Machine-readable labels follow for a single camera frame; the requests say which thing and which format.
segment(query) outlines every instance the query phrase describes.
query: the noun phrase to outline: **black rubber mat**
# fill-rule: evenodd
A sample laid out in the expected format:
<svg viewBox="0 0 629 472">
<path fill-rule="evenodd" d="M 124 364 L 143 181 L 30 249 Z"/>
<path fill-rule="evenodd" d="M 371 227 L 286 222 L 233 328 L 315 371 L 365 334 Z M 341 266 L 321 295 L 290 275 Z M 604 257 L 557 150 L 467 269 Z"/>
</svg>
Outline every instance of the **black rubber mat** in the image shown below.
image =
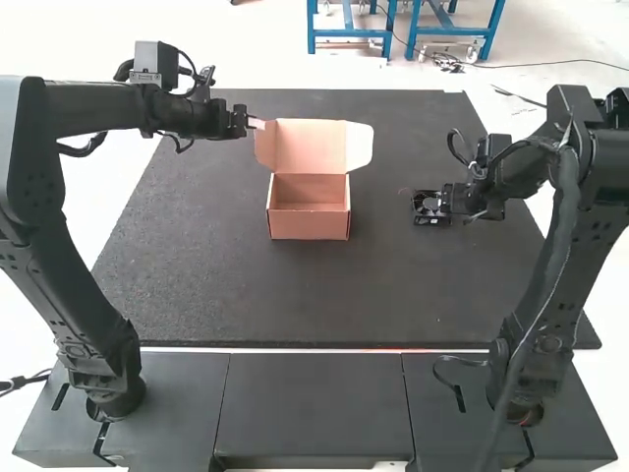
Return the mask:
<svg viewBox="0 0 629 472">
<path fill-rule="evenodd" d="M 529 281 L 537 225 L 509 202 L 503 222 L 414 226 L 404 190 L 464 181 L 445 135 L 457 127 L 474 143 L 485 133 L 464 93 L 216 94 L 263 118 L 368 123 L 373 160 L 351 173 L 350 241 L 271 241 L 269 171 L 253 137 L 181 155 L 163 140 L 93 271 L 145 345 L 487 347 Z M 578 347 L 600 347 L 586 317 Z"/>
</svg>

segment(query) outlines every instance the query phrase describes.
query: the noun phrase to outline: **cable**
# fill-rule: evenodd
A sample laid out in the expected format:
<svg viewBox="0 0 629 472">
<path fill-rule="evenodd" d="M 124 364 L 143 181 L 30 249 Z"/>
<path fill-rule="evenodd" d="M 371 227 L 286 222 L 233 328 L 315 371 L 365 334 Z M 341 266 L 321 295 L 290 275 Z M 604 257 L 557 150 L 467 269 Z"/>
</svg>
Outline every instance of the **cable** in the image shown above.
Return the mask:
<svg viewBox="0 0 629 472">
<path fill-rule="evenodd" d="M 533 146 L 535 148 L 543 149 L 548 152 L 557 153 L 557 148 L 551 145 L 550 143 L 543 141 L 542 139 L 537 138 L 535 136 L 530 136 L 529 138 L 526 138 L 524 140 L 516 141 L 512 145 L 509 145 L 508 147 L 503 149 L 501 152 L 499 152 L 489 162 L 489 165 L 487 166 L 486 176 L 493 176 L 495 172 L 495 168 L 498 166 L 498 164 L 502 160 L 504 160 L 506 157 L 511 155 L 516 150 L 521 149 L 521 148 L 526 148 L 528 146 Z"/>
<path fill-rule="evenodd" d="M 29 378 L 18 376 L 8 379 L 7 381 L 0 382 L 0 390 L 3 390 L 2 393 L 0 393 L 0 398 L 19 390 L 25 385 L 46 381 L 48 377 L 50 377 L 51 372 L 52 369 L 44 369 Z"/>
<path fill-rule="evenodd" d="M 463 142 L 463 146 L 465 146 L 467 154 L 470 156 L 469 159 L 463 156 L 458 150 L 456 150 L 456 147 L 454 146 L 455 136 L 458 136 L 459 139 Z M 466 167 L 469 167 L 470 163 L 472 163 L 472 161 L 474 160 L 474 151 L 470 147 L 470 144 L 467 142 L 463 134 L 457 128 L 452 128 L 450 131 L 448 131 L 445 141 L 448 145 L 448 150 L 456 158 L 456 160 L 461 162 Z"/>
<path fill-rule="evenodd" d="M 479 69 L 510 69 L 514 67 L 537 67 L 537 66 L 553 66 L 556 64 L 571 64 L 575 62 L 589 62 L 592 64 L 600 64 L 602 66 L 611 67 L 620 71 L 629 72 L 629 68 L 617 66 L 615 64 L 609 64 L 608 62 L 597 61 L 596 59 L 567 59 L 565 61 L 550 61 L 550 62 L 533 62 L 530 64 L 505 64 L 503 66 L 481 66 L 479 64 L 469 64 Z"/>
<path fill-rule="evenodd" d="M 193 93 L 195 93 L 195 91 L 197 90 L 197 87 L 199 86 L 199 76 L 197 74 L 197 66 L 195 66 L 195 63 L 193 62 L 193 60 L 190 58 L 190 56 L 188 54 L 186 54 L 184 51 L 182 51 L 181 49 L 177 49 L 177 52 L 188 61 L 188 63 L 190 64 L 190 67 L 193 68 L 193 74 L 192 74 L 192 78 L 194 81 L 193 87 L 188 90 L 186 93 L 171 93 L 174 96 L 181 96 L 183 98 L 188 98 L 190 96 L 192 96 Z"/>
<path fill-rule="evenodd" d="M 182 152 L 186 152 L 195 143 L 195 139 L 192 138 L 189 143 L 187 143 L 185 146 L 182 147 L 181 142 L 176 136 L 171 135 L 170 133 L 164 133 L 162 131 L 156 131 L 155 133 L 158 134 L 159 136 L 163 136 L 164 138 L 170 138 L 171 140 L 173 140 L 173 142 L 175 143 L 175 152 L 177 152 L 178 154 L 181 154 Z"/>
<path fill-rule="evenodd" d="M 127 59 L 123 62 L 114 74 L 114 81 L 116 82 L 126 82 L 129 79 L 129 73 L 134 68 L 134 59 Z"/>
<path fill-rule="evenodd" d="M 83 147 L 72 147 L 72 146 L 61 144 L 61 143 L 57 143 L 57 151 L 60 154 L 66 154 L 66 155 L 69 155 L 70 157 L 78 157 L 78 158 L 88 157 L 90 154 L 92 154 L 96 150 L 96 148 L 98 148 L 100 145 L 104 143 L 105 138 L 107 138 L 107 132 L 102 131 L 98 133 L 96 136 L 90 138 L 87 144 Z"/>
<path fill-rule="evenodd" d="M 487 360 L 484 361 L 475 361 L 472 359 L 465 359 L 463 357 L 458 357 L 458 356 L 451 356 L 449 354 L 447 355 L 443 355 L 443 356 L 439 356 L 437 357 L 434 362 L 432 363 L 432 374 L 434 375 L 434 377 L 440 381 L 442 384 L 444 384 L 445 386 L 447 386 L 450 390 L 452 390 L 454 392 L 455 395 L 459 395 L 459 392 L 457 391 L 457 388 L 454 386 L 453 383 L 451 383 L 450 381 L 448 381 L 444 376 L 442 376 L 436 369 L 436 366 L 438 365 L 439 362 L 449 362 L 449 361 L 454 361 L 454 362 L 458 362 L 459 364 L 466 366 L 466 367 L 484 367 L 487 365 Z"/>
<path fill-rule="evenodd" d="M 558 221 L 552 238 L 551 256 L 544 274 L 544 285 L 551 285 L 540 310 L 509 360 L 502 392 L 493 409 L 486 440 L 472 469 L 473 472 L 486 472 L 486 467 L 491 460 L 500 430 L 505 423 L 509 403 L 519 381 L 520 371 L 533 349 L 533 333 L 538 328 L 538 322 L 550 303 L 570 258 L 571 234 L 577 221 L 578 203 L 581 199 L 578 184 L 579 159 L 571 147 L 556 149 L 555 153 L 559 154 L 560 159 L 556 192 L 561 192 L 562 198 L 557 211 Z"/>
<path fill-rule="evenodd" d="M 382 12 L 384 13 L 384 15 L 386 15 L 386 18 L 388 19 L 388 21 L 389 21 L 390 23 L 393 23 L 393 21 L 391 20 L 391 17 L 390 17 L 390 16 L 389 16 L 389 14 L 387 13 L 387 11 L 386 11 L 386 10 L 384 10 L 384 8 L 383 8 L 382 6 L 378 5 L 378 6 L 377 6 L 377 8 L 379 8 L 380 10 L 382 10 Z M 406 41 L 403 41 L 402 39 L 400 39 L 400 38 L 399 38 L 399 37 L 395 34 L 395 32 L 394 32 L 394 31 L 392 31 L 391 33 L 393 34 L 393 37 L 394 37 L 395 39 L 397 39 L 399 42 L 401 42 L 402 44 L 404 44 L 406 47 L 408 47 L 408 46 L 409 46 L 409 43 L 408 43 L 408 42 L 406 42 Z M 417 48 L 415 48 L 415 47 L 413 48 L 413 50 L 415 50 L 415 52 L 422 53 L 422 51 L 418 50 L 418 49 L 417 49 Z M 602 65 L 602 66 L 611 67 L 611 68 L 613 68 L 613 69 L 618 69 L 618 70 L 620 70 L 620 71 L 629 72 L 629 68 L 622 67 L 622 66 L 617 66 L 617 65 L 615 65 L 615 64 L 609 64 L 608 62 L 598 61 L 598 60 L 596 60 L 596 59 L 567 59 L 567 60 L 564 60 L 564 61 L 533 62 L 533 63 L 528 63 L 528 64 L 505 64 L 505 65 L 503 65 L 503 66 L 481 66 L 481 65 L 479 65 L 479 64 L 471 64 L 471 63 L 469 63 L 469 62 L 464 62 L 464 61 L 462 61 L 461 59 L 459 59 L 458 57 L 456 57 L 456 56 L 452 56 L 451 54 L 446 54 L 446 53 L 435 53 L 435 54 L 432 54 L 432 55 L 430 56 L 430 58 L 434 60 L 434 57 L 435 57 L 437 54 L 441 54 L 441 55 L 443 55 L 443 56 L 450 56 L 451 58 L 454 58 L 454 59 L 455 59 L 455 61 L 456 61 L 456 64 L 457 64 L 457 65 L 459 65 L 459 66 L 461 66 L 461 67 L 464 67 L 464 66 L 472 66 L 472 67 L 477 67 L 477 68 L 479 68 L 479 69 L 510 69 L 510 68 L 514 68 L 514 67 L 553 66 L 553 65 L 556 65 L 556 64 L 572 64 L 572 63 L 575 63 L 575 62 L 589 62 L 589 63 L 592 63 L 592 64 L 599 64 L 599 65 Z"/>
<path fill-rule="evenodd" d="M 479 211 L 478 213 L 471 214 L 470 216 L 466 217 L 463 220 L 463 225 L 471 224 L 474 221 L 476 221 L 477 219 L 479 219 L 481 216 L 483 216 L 484 214 L 487 214 L 487 213 L 489 213 L 489 210 L 488 209 L 484 209 L 482 211 Z"/>
<path fill-rule="evenodd" d="M 538 106 L 539 108 L 546 108 L 546 105 L 544 105 L 543 103 L 539 103 L 538 101 L 531 100 L 530 98 L 527 98 L 526 96 L 518 95 L 517 93 L 513 93 L 512 91 L 505 90 L 504 88 L 495 86 L 494 84 L 490 84 L 490 85 L 493 87 L 496 93 L 500 93 L 501 95 L 505 95 L 505 96 L 517 96 L 522 101 L 531 103 L 532 105 Z"/>
</svg>

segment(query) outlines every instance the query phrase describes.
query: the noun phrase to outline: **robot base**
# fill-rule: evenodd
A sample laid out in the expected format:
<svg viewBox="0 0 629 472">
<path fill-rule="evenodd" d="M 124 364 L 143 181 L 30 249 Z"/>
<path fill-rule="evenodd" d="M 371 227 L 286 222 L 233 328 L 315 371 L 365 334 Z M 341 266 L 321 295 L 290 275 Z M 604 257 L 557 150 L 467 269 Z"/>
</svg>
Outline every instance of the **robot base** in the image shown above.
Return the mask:
<svg viewBox="0 0 629 472">
<path fill-rule="evenodd" d="M 465 355 L 481 359 L 483 355 Z M 57 365 L 14 453 L 41 467 L 131 472 L 227 468 L 470 468 L 491 409 L 486 372 L 443 363 L 460 398 L 432 376 L 437 354 L 144 352 L 144 404 L 101 424 Z M 490 472 L 590 472 L 616 454 L 573 367 L 534 428 L 505 427 Z"/>
</svg>

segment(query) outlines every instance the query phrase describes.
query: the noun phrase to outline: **black platform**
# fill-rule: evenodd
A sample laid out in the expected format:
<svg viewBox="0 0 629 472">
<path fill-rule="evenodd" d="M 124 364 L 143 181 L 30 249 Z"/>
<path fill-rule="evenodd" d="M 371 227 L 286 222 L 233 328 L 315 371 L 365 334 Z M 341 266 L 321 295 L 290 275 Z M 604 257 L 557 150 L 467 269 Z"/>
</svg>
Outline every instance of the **black platform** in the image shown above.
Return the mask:
<svg viewBox="0 0 629 472">
<path fill-rule="evenodd" d="M 372 163 L 350 177 L 351 238 L 269 240 L 269 172 L 252 137 L 199 142 L 182 155 L 164 140 L 93 271 L 145 345 L 487 347 L 529 282 L 543 242 L 537 225 L 511 202 L 500 223 L 413 226 L 403 190 L 465 179 L 445 135 L 457 127 L 473 143 L 485 130 L 464 93 L 216 94 L 260 117 L 374 127 Z M 577 347 L 600 347 L 586 317 Z"/>
<path fill-rule="evenodd" d="M 226 468 L 469 470 L 492 414 L 485 373 L 446 363 L 465 413 L 431 374 L 435 354 L 143 353 L 146 401 L 108 427 L 86 417 L 85 395 L 55 367 L 14 453 L 42 467 L 130 472 Z M 616 459 L 574 369 L 541 425 L 506 427 L 492 467 L 590 472 Z"/>
</svg>

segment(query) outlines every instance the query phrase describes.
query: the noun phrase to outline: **caster wheel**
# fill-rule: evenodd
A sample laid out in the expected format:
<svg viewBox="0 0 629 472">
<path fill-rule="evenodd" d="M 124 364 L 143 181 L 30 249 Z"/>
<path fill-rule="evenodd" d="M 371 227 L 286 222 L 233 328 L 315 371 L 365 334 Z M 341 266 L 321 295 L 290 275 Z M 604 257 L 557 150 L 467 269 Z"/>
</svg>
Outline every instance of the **caster wheel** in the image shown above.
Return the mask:
<svg viewBox="0 0 629 472">
<path fill-rule="evenodd" d="M 427 48 L 425 46 L 422 46 L 422 49 L 420 49 L 420 55 L 417 56 L 417 61 L 420 64 L 426 61 L 426 56 L 427 56 L 426 50 Z"/>
<path fill-rule="evenodd" d="M 468 47 L 468 51 L 465 54 L 465 62 L 467 62 L 468 64 L 474 64 L 478 60 L 479 60 L 479 48 L 474 47 L 474 46 Z"/>
</svg>

